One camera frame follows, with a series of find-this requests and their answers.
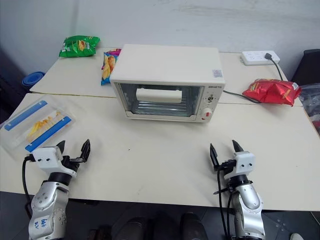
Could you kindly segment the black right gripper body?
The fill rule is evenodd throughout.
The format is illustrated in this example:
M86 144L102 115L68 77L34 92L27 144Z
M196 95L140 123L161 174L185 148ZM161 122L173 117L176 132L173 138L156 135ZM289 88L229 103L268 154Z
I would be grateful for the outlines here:
M234 177L234 168L237 165L237 161L235 159L229 159L222 164L220 164L217 168L217 178L221 178L221 172L223 172L224 179L231 179Z

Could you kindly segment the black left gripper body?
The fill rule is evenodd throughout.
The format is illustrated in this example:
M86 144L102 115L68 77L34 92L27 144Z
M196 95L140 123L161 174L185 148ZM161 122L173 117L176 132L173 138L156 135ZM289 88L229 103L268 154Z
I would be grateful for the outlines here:
M63 156L62 165L77 173L80 163L87 162L87 157L70 158L68 155Z

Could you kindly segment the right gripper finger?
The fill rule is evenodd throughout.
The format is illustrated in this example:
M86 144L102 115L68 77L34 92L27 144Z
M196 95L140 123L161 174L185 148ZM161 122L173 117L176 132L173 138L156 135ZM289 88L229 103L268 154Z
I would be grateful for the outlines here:
M220 164L218 161L218 154L212 143L209 146L209 154L210 154L210 159L213 165L213 169L214 171L217 171L218 168L220 167Z
M235 153L239 153L239 152L244 151L244 149L241 147L241 145L237 141L232 140L232 144L233 144L233 148L234 148Z

